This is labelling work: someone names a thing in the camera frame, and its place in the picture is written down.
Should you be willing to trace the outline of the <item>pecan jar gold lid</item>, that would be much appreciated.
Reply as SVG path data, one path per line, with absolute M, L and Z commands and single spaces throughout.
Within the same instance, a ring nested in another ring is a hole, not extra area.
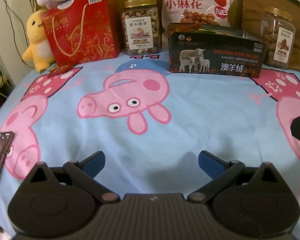
M 276 7 L 267 7 L 261 20 L 260 35 L 266 44 L 264 63 L 287 69 L 293 50 L 295 27 L 292 15 Z

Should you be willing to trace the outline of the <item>black sheep print box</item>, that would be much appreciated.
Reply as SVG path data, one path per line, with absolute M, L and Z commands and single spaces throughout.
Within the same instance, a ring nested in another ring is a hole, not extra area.
M 199 23 L 168 26 L 170 71 L 259 77 L 266 45 L 244 30 Z

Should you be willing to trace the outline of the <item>pig cartoon blue tablecloth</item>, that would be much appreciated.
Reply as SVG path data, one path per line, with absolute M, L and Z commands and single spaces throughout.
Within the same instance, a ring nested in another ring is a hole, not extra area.
M 248 166 L 269 161 L 300 203 L 300 72 L 263 67 L 257 79 L 171 73 L 168 53 L 96 61 L 50 77 L 29 73 L 0 109 L 15 134 L 0 177 L 0 225 L 34 164 L 61 166 L 102 151 L 96 180 L 127 193 L 189 194 L 209 181 L 202 150 Z M 300 239 L 300 220 L 295 228 Z

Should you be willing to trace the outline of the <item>small red card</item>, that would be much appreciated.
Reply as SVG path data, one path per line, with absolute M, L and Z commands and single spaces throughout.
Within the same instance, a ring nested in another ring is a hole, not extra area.
M 68 64 L 68 65 L 64 65 L 64 66 L 57 65 L 52 68 L 52 70 L 48 74 L 48 77 L 56 76 L 59 74 L 64 74 L 64 73 L 68 72 L 69 70 L 71 70 L 73 67 L 74 67 L 73 64 Z

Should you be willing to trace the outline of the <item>yellow duck plush toy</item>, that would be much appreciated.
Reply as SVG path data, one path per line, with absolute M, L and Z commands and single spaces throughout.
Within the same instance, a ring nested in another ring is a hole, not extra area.
M 27 20 L 26 33 L 29 39 L 29 46 L 22 55 L 23 61 L 33 61 L 38 73 L 47 70 L 50 64 L 55 62 L 55 57 L 47 39 L 41 18 L 45 12 L 46 10 L 43 9 L 38 10 Z

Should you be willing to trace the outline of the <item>pink snack bag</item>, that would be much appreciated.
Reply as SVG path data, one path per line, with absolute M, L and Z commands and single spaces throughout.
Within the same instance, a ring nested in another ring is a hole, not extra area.
M 162 26 L 170 23 L 201 23 L 228 27 L 234 0 L 162 0 Z

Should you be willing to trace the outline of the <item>red gift bag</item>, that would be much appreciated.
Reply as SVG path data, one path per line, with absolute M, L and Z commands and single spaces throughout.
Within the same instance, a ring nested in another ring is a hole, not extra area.
M 116 0 L 70 0 L 42 15 L 60 67 L 113 59 L 120 53 Z

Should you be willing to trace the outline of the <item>cashew jar gold lid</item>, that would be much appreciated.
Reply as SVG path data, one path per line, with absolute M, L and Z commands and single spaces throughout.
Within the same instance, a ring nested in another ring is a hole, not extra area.
M 128 55 L 153 54 L 160 50 L 157 0 L 128 0 L 121 16 Z

